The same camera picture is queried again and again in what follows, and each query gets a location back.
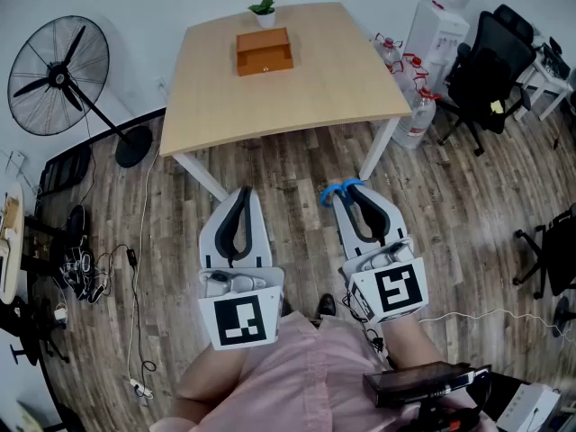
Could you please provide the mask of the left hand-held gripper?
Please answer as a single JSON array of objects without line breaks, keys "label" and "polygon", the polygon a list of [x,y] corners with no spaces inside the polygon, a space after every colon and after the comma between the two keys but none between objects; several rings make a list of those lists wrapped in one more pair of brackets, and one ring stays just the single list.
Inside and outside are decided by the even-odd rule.
[{"label": "left hand-held gripper", "polygon": [[[245,214],[246,246],[234,239]],[[221,202],[199,237],[204,296],[198,300],[204,325],[216,350],[276,342],[284,303],[284,271],[273,266],[264,214],[251,187],[234,191]]]}]

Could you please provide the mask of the white cardboard box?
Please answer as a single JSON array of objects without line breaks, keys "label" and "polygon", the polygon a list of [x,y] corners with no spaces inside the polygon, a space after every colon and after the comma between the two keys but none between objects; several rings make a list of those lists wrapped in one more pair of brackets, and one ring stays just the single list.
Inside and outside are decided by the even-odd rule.
[{"label": "white cardboard box", "polygon": [[496,426],[505,432],[536,432],[554,410],[561,395],[541,383],[521,384]]}]

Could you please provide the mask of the person's right forearm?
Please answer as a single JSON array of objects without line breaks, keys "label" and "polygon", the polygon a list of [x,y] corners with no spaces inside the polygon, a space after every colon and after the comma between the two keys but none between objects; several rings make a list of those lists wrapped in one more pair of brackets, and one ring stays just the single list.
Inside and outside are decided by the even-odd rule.
[{"label": "person's right forearm", "polygon": [[413,315],[387,320],[382,334],[388,355],[397,368],[405,369],[445,358]]}]

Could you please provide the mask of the black standing fan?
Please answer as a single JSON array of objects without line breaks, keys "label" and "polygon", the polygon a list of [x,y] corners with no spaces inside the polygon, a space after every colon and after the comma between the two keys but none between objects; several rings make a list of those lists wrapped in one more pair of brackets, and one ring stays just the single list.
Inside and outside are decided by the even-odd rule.
[{"label": "black standing fan", "polygon": [[142,125],[122,131],[95,105],[109,68],[109,45],[95,22],[78,15],[47,22],[13,62],[7,85],[10,113],[24,131],[53,136],[93,112],[120,138],[118,165],[134,167],[148,154],[152,132]]}]

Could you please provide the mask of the person's pink shirt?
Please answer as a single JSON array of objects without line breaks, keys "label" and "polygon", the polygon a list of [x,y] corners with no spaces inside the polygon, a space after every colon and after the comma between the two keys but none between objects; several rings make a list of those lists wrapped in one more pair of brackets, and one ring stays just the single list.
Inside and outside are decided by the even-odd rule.
[{"label": "person's pink shirt", "polygon": [[274,344],[249,348],[234,391],[198,424],[171,412],[150,432],[394,432],[419,405],[376,408],[363,375],[380,368],[359,328],[330,316],[313,324],[294,311]]}]

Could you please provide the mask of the small white side table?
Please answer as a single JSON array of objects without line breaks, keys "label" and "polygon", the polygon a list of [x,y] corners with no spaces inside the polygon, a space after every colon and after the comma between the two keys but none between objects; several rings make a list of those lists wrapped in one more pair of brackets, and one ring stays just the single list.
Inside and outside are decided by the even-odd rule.
[{"label": "small white side table", "polygon": [[569,81],[571,68],[564,62],[562,54],[558,42],[550,37],[536,48],[536,59],[522,76],[524,82],[521,88],[524,91],[535,86],[535,91],[529,97],[531,106],[536,104],[546,90],[557,93],[552,103],[538,116],[540,122],[574,93]]}]

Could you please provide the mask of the white water dispenser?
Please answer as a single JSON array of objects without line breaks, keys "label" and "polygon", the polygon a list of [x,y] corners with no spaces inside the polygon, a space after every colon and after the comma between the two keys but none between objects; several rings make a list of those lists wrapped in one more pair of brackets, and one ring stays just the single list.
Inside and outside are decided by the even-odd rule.
[{"label": "white water dispenser", "polygon": [[428,72],[427,86],[435,94],[455,63],[457,48],[464,42],[470,24],[459,14],[437,4],[420,1],[412,21],[404,55],[414,55]]}]

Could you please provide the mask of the black mesh office chair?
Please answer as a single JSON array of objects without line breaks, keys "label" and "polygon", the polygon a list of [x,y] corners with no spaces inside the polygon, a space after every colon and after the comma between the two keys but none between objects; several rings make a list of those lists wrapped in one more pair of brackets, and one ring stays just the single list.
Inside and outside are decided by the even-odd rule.
[{"label": "black mesh office chair", "polygon": [[531,108],[526,91],[510,107],[505,105],[520,75],[536,60],[532,46],[534,29],[519,13],[505,4],[494,12],[482,11],[472,46],[461,43],[446,78],[448,101],[437,105],[457,117],[438,144],[443,146],[462,124],[477,144],[476,156],[484,152],[477,127],[501,134],[508,117],[519,108]]}]

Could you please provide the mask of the black slatted rack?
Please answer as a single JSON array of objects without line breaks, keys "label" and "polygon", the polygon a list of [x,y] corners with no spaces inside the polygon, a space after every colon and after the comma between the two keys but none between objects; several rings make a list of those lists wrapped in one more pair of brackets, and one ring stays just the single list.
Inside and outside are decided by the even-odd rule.
[{"label": "black slatted rack", "polygon": [[48,161],[40,176],[39,197],[79,184],[86,175],[91,156],[90,146],[82,144]]}]

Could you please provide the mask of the black swivel chair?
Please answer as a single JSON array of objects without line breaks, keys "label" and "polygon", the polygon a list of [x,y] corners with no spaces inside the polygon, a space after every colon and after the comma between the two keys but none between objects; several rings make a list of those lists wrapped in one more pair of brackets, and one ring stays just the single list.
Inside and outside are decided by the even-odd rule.
[{"label": "black swivel chair", "polygon": [[541,272],[540,289],[534,299],[544,297],[545,284],[550,283],[553,296],[576,289],[576,203],[567,211],[556,216],[548,225],[538,225],[536,232],[542,233],[542,245],[538,246],[522,229],[515,231],[515,237],[525,239],[536,255],[536,262],[522,277],[513,278],[512,283],[520,286],[535,272]]}]

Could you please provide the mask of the round light wooden table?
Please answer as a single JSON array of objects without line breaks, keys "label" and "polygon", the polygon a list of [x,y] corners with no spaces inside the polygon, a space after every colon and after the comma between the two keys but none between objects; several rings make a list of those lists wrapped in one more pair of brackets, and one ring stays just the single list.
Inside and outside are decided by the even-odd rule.
[{"label": "round light wooden table", "polygon": [[5,194],[0,239],[8,247],[4,271],[0,278],[0,301],[10,304],[20,287],[24,237],[24,196],[22,185],[13,183]]}]

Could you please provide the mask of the black rectangular device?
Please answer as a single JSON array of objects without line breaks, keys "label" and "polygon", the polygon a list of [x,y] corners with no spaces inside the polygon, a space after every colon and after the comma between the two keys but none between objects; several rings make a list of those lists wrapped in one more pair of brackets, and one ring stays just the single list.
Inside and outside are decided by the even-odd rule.
[{"label": "black rectangular device", "polygon": [[399,408],[435,401],[490,376],[491,366],[434,362],[411,368],[364,374],[363,387],[376,408]]}]

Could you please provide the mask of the large clear water bottle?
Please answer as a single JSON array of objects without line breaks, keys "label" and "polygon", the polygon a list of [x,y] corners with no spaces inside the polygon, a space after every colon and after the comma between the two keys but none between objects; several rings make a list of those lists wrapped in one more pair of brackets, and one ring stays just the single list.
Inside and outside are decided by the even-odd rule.
[{"label": "large clear water bottle", "polygon": [[427,86],[428,71],[423,67],[422,60],[413,53],[402,56],[402,72],[400,76],[400,90],[405,94],[408,91],[418,91]]},{"label": "large clear water bottle", "polygon": [[392,38],[383,37],[378,32],[374,37],[373,45],[385,66],[392,74],[403,71],[402,55],[399,52],[399,47],[402,45],[402,42],[396,45]]},{"label": "large clear water bottle", "polygon": [[416,149],[436,115],[436,99],[439,95],[433,94],[429,88],[423,86],[420,89],[407,89],[404,98],[411,114],[399,120],[391,138],[404,149]]}]

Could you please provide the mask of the white table leg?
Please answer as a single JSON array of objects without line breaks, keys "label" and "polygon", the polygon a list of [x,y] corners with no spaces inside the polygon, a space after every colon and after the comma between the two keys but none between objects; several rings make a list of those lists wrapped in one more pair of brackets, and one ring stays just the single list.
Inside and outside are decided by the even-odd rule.
[{"label": "white table leg", "polygon": [[174,154],[173,158],[219,202],[229,196],[228,192],[192,152]]},{"label": "white table leg", "polygon": [[375,135],[373,137],[373,143],[369,148],[364,163],[359,171],[359,178],[361,180],[366,181],[370,178],[389,141],[391,140],[392,134],[395,132],[399,121],[399,117],[394,117],[371,122],[375,129]]}]

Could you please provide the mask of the person's black shoe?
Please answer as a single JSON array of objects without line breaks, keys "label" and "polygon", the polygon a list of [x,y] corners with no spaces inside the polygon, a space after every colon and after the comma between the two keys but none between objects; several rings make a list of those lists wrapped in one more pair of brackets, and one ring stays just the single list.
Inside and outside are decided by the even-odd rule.
[{"label": "person's black shoe", "polygon": [[324,293],[316,309],[315,319],[322,320],[325,316],[335,317],[337,315],[337,304],[331,293]]}]

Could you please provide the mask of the blue ring object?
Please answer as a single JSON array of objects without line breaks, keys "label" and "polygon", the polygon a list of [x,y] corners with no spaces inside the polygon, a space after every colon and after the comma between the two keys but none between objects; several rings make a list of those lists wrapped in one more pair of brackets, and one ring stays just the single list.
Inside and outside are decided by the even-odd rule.
[{"label": "blue ring object", "polygon": [[323,207],[329,208],[332,206],[332,201],[329,200],[329,196],[333,193],[344,196],[344,204],[351,205],[353,203],[352,196],[348,192],[348,187],[352,185],[363,185],[364,182],[360,179],[348,179],[341,184],[331,184],[329,185],[320,195],[320,204]]}]

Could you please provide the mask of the black chair base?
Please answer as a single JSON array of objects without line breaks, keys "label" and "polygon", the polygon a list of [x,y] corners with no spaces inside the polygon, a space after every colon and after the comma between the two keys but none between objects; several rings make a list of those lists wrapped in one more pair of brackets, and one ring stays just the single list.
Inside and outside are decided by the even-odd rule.
[{"label": "black chair base", "polygon": [[48,356],[57,355],[64,363],[69,363],[69,357],[61,354],[51,335],[56,329],[66,329],[67,325],[57,321],[50,311],[48,298],[26,303],[16,296],[10,304],[0,300],[0,329],[19,338],[22,345],[19,350],[12,348],[17,364],[19,356],[26,356],[32,365],[36,365],[41,358],[40,342],[44,343]]}]

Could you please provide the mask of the green plant in white pot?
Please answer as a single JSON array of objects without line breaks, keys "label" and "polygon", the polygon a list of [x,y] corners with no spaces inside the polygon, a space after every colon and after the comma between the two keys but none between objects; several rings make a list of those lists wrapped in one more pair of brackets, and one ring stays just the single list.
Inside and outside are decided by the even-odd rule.
[{"label": "green plant in white pot", "polygon": [[275,25],[274,0],[262,0],[259,4],[252,4],[248,10],[256,15],[261,28],[272,29]]}]

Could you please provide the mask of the orange wooden box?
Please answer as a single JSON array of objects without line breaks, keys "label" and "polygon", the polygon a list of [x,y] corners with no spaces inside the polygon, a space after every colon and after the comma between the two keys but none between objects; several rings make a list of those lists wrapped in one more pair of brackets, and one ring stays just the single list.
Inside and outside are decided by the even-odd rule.
[{"label": "orange wooden box", "polygon": [[293,68],[291,43],[285,28],[238,35],[236,57],[240,77]]}]

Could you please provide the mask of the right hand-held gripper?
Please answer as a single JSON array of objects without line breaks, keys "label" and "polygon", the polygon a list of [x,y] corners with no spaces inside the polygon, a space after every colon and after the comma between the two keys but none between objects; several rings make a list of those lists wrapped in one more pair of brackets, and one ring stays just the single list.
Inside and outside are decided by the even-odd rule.
[{"label": "right hand-held gripper", "polygon": [[[385,322],[425,307],[424,260],[414,255],[400,210],[372,189],[354,188],[347,194],[350,202],[337,193],[332,204],[348,259],[343,274],[352,311],[362,322]],[[362,233],[350,209],[353,205],[359,208],[369,235]]]}]

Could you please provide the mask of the person's left forearm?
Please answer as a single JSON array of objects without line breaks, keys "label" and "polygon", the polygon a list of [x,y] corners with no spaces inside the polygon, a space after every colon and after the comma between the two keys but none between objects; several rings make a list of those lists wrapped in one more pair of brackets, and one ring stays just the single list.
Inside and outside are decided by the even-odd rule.
[{"label": "person's left forearm", "polygon": [[198,424],[236,388],[248,348],[217,351],[206,347],[186,368],[175,388],[172,413]]}]

